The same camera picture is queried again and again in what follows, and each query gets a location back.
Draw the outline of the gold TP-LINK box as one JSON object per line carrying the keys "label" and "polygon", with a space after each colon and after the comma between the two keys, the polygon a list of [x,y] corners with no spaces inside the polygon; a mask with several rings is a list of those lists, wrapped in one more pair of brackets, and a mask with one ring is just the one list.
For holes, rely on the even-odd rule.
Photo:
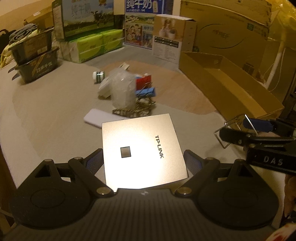
{"label": "gold TP-LINK box", "polygon": [[106,185],[113,191],[188,178],[168,113],[103,123],[102,144]]}

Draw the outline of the green white small jar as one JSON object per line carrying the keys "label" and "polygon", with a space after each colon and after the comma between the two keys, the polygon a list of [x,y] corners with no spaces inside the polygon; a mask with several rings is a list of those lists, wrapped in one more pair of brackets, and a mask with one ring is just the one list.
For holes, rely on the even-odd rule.
{"label": "green white small jar", "polygon": [[95,84],[99,84],[104,80],[105,73],[104,73],[104,71],[94,71],[92,73],[92,78],[93,78]]}

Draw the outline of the clear plastic box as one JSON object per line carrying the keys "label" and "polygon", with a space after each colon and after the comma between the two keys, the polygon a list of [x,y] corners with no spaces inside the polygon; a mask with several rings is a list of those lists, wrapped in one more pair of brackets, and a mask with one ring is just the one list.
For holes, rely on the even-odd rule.
{"label": "clear plastic box", "polygon": [[122,68],[114,69],[110,74],[110,92],[112,105],[115,108],[135,108],[136,78]]}

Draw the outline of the blue binder clip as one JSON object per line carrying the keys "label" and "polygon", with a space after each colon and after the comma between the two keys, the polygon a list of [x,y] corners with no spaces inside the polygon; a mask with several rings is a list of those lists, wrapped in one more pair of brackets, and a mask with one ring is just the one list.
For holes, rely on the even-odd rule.
{"label": "blue binder clip", "polygon": [[155,97],[156,91],[154,87],[144,88],[135,92],[138,98]]}

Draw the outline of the red white toy figure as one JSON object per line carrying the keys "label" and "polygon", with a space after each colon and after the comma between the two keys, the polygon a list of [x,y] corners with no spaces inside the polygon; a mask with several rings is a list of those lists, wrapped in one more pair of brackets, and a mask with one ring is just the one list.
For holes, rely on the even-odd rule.
{"label": "red white toy figure", "polygon": [[149,88],[152,84],[152,77],[149,74],[144,74],[143,76],[136,75],[136,90],[143,90]]}

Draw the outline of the beige plug adapter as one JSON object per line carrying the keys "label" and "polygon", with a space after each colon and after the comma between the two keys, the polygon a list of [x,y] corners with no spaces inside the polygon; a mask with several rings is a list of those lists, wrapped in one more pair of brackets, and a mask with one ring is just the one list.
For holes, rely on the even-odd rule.
{"label": "beige plug adapter", "polygon": [[123,69],[123,70],[128,70],[128,68],[129,68],[129,64],[127,64],[127,63],[122,63],[120,66],[119,66],[119,68],[121,68],[121,69]]}

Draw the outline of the shallow cardboard tray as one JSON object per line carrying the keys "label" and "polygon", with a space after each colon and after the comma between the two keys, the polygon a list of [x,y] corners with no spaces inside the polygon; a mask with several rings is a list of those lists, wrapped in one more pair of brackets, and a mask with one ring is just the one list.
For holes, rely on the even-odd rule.
{"label": "shallow cardboard tray", "polygon": [[223,56],[182,52],[179,69],[225,120],[241,114],[274,120],[284,109],[281,102],[261,83]]}

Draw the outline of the white fan stand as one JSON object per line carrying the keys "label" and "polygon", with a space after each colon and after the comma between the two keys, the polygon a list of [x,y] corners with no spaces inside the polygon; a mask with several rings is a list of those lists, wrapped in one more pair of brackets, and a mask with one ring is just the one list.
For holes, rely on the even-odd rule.
{"label": "white fan stand", "polygon": [[265,88],[268,89],[270,84],[271,84],[271,81],[273,80],[273,77],[276,73],[276,70],[278,68],[278,65],[283,57],[283,54],[285,53],[285,42],[284,41],[281,41],[280,42],[280,46],[278,48],[278,52],[276,54],[276,58],[274,60],[274,63],[272,65],[272,68],[271,68],[271,71],[269,73],[269,76],[267,78],[267,81],[265,83]]}

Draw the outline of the large brown cardboard box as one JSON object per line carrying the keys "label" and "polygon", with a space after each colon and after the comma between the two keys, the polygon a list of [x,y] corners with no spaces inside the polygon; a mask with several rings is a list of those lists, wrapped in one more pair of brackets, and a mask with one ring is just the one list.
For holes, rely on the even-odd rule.
{"label": "large brown cardboard box", "polygon": [[180,15],[197,23],[194,52],[221,55],[258,73],[269,35],[268,1],[182,1]]}

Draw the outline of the lower black crate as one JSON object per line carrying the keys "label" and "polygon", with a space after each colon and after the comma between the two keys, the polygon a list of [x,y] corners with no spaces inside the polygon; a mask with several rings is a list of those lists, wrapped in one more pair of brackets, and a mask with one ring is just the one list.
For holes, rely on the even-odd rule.
{"label": "lower black crate", "polygon": [[53,47],[28,63],[17,65],[15,70],[25,83],[31,83],[58,67],[58,51],[59,47]]}

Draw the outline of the black crate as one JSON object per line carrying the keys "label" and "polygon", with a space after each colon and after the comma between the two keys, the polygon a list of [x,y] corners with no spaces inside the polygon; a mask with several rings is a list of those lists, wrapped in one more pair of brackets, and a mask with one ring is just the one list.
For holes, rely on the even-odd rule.
{"label": "black crate", "polygon": [[25,83],[31,83],[58,67],[58,51],[59,47],[53,47],[28,63],[17,65],[15,70]]}
{"label": "black crate", "polygon": [[42,31],[11,46],[9,51],[11,51],[16,63],[23,65],[50,51],[52,48],[52,32],[53,28]]}

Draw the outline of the green tissue pack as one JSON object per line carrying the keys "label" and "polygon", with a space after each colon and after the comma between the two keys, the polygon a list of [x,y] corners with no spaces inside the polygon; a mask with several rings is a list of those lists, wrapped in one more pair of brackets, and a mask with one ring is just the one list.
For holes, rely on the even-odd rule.
{"label": "green tissue pack", "polygon": [[123,45],[123,30],[112,29],[93,33],[71,41],[57,41],[59,57],[63,60],[84,63],[121,48]]}

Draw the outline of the white humidifier box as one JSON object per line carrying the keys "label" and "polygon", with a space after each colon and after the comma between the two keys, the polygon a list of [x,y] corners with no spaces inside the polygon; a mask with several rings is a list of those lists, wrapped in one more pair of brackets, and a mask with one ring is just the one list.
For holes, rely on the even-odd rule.
{"label": "white humidifier box", "polygon": [[183,16],[156,15],[152,32],[152,54],[178,64],[182,52],[191,52],[197,22]]}

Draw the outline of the upper black crate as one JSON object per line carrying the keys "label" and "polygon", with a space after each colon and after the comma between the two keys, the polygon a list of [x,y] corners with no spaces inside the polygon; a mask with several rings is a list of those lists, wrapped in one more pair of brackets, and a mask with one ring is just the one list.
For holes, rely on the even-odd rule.
{"label": "upper black crate", "polygon": [[23,65],[50,51],[52,48],[52,32],[53,28],[42,31],[11,46],[9,51],[11,51],[16,63]]}

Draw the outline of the folded grey clothes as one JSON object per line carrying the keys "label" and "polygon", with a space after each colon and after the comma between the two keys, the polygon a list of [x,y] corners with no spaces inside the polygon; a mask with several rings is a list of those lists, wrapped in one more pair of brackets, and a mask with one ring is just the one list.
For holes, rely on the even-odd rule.
{"label": "folded grey clothes", "polygon": [[34,23],[26,24],[22,28],[13,32],[9,37],[9,43],[15,43],[33,33],[34,31],[38,30],[38,26]]}

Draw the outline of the green pasture milk box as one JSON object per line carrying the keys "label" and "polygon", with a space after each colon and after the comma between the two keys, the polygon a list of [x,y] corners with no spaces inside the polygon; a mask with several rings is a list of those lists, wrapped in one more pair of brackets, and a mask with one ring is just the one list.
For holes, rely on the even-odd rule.
{"label": "green pasture milk box", "polygon": [[61,0],[52,2],[55,36],[68,40],[74,36],[114,27],[114,1]]}

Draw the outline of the black bag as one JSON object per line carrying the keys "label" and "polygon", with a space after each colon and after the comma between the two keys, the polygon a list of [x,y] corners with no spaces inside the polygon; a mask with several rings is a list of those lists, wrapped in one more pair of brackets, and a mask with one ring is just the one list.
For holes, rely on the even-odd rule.
{"label": "black bag", "polygon": [[6,30],[2,29],[0,30],[0,54],[3,52],[4,48],[9,44],[9,38],[11,33]]}

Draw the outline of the wooden headboard panel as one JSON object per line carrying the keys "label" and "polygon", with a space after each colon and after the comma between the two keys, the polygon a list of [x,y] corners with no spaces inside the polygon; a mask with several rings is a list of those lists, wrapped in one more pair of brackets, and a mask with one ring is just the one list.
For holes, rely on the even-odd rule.
{"label": "wooden headboard panel", "polygon": [[2,15],[0,20],[1,30],[7,29],[8,31],[11,31],[22,27],[23,22],[27,17],[50,6],[51,3],[52,1],[37,1]]}

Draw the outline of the blue milk carton box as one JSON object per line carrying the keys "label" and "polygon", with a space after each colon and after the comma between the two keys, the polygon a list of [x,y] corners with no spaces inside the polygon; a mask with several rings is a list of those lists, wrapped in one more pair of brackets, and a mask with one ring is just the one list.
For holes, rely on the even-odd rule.
{"label": "blue milk carton box", "polygon": [[173,4],[167,0],[126,0],[125,44],[151,49],[154,18],[159,14],[171,15]]}

